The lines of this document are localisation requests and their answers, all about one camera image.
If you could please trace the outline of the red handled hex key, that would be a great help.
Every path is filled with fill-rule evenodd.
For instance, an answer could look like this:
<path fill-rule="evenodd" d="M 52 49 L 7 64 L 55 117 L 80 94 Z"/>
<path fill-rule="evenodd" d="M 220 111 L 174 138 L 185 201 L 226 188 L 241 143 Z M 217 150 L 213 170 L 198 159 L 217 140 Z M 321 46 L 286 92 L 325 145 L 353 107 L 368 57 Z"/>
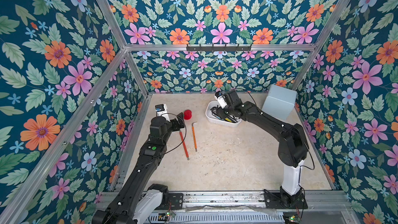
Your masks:
<path fill-rule="evenodd" d="M 185 156 L 186 156 L 187 160 L 190 160 L 190 158 L 189 158 L 189 153 L 188 153 L 188 150 L 187 150 L 185 141 L 184 141 L 184 140 L 185 140 L 185 137 L 184 137 L 184 135 L 183 135 L 183 133 L 182 133 L 181 130 L 179 130 L 179 134 L 180 134 L 180 138 L 181 138 L 181 142 L 182 142 L 182 145 L 183 145 L 183 149 L 184 149 Z"/>

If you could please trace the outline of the large black hex key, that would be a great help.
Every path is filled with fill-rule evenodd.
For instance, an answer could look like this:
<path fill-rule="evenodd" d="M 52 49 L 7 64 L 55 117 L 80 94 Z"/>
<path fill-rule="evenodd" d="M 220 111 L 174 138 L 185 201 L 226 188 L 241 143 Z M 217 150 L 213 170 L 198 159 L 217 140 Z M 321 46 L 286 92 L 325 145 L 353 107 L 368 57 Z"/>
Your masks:
<path fill-rule="evenodd" d="M 228 117 L 228 115 L 223 111 L 222 108 L 219 108 L 219 107 L 212 107 L 212 108 L 210 109 L 210 111 L 211 111 L 211 114 L 212 114 L 214 117 L 216 117 L 216 118 L 218 118 L 218 119 L 220 119 L 220 120 L 225 121 L 224 119 L 225 119 L 226 117 Z"/>

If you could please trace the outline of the orange handled hex key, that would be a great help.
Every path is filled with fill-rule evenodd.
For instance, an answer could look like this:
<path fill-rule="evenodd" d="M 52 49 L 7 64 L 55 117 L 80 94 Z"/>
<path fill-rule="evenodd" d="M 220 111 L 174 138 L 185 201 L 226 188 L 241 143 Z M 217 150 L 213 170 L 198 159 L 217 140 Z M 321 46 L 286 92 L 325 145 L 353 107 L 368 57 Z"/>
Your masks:
<path fill-rule="evenodd" d="M 193 141 L 194 141 L 194 148 L 195 148 L 195 151 L 197 152 L 198 151 L 198 147 L 197 147 L 197 140 L 196 140 L 195 129 L 194 129 L 194 126 L 196 124 L 198 124 L 198 122 L 193 122 L 191 126 L 192 126 L 192 136 L 193 136 Z"/>

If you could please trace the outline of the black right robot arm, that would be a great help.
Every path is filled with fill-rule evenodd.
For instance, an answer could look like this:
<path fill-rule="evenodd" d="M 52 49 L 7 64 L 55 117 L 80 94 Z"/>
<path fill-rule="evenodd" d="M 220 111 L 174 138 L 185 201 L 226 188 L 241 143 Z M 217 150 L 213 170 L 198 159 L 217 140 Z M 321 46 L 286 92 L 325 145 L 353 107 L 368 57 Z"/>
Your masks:
<path fill-rule="evenodd" d="M 252 123 L 270 134 L 278 142 L 278 157 L 284 164 L 282 185 L 274 198 L 279 205 L 293 208 L 304 202 L 301 174 L 309 151 L 304 129 L 299 124 L 288 124 L 260 110 L 252 102 L 238 102 L 235 106 L 216 106 L 212 112 L 220 119 L 240 119 Z"/>

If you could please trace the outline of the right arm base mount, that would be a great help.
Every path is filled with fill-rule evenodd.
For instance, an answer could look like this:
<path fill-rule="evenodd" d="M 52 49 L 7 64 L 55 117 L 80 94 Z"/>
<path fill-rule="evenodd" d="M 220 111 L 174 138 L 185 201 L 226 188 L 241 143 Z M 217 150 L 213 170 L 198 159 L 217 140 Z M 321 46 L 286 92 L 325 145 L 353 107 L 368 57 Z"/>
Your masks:
<path fill-rule="evenodd" d="M 273 209 L 308 209 L 303 188 L 291 196 L 280 187 L 279 192 L 271 192 L 264 189 L 264 201 L 267 208 Z"/>

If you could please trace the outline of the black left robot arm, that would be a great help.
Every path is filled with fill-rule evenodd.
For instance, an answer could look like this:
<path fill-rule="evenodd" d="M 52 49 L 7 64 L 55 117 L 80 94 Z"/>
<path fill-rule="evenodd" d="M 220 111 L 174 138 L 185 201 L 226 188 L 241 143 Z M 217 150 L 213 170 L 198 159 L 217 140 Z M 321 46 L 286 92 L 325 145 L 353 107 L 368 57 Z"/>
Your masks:
<path fill-rule="evenodd" d="M 168 186 L 153 184 L 143 196 L 145 186 L 167 152 L 173 132 L 185 128 L 183 112 L 168 120 L 166 113 L 152 118 L 150 132 L 140 149 L 137 163 L 122 189 L 106 210 L 98 210 L 93 224 L 143 224 L 152 212 L 169 202 Z"/>

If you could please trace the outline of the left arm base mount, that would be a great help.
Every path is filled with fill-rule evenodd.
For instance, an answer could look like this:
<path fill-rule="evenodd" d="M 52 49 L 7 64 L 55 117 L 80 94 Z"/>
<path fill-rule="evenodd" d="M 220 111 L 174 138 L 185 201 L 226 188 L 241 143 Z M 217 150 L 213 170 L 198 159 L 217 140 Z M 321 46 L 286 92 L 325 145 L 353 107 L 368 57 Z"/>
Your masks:
<path fill-rule="evenodd" d="M 168 186 L 153 184 L 139 200 L 132 217 L 134 224 L 143 224 L 157 209 L 170 213 L 182 209 L 183 194 L 170 194 Z"/>

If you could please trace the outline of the yellow handled hex key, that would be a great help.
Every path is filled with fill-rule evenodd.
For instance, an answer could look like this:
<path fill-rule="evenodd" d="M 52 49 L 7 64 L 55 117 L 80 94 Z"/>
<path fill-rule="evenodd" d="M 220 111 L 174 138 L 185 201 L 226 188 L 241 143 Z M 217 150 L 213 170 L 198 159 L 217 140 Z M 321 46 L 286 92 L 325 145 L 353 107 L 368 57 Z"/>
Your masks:
<path fill-rule="evenodd" d="M 231 118 L 228 118 L 228 117 L 226 117 L 224 120 L 227 121 L 227 122 L 230 122 L 230 123 L 238 123 L 237 120 L 231 119 Z"/>

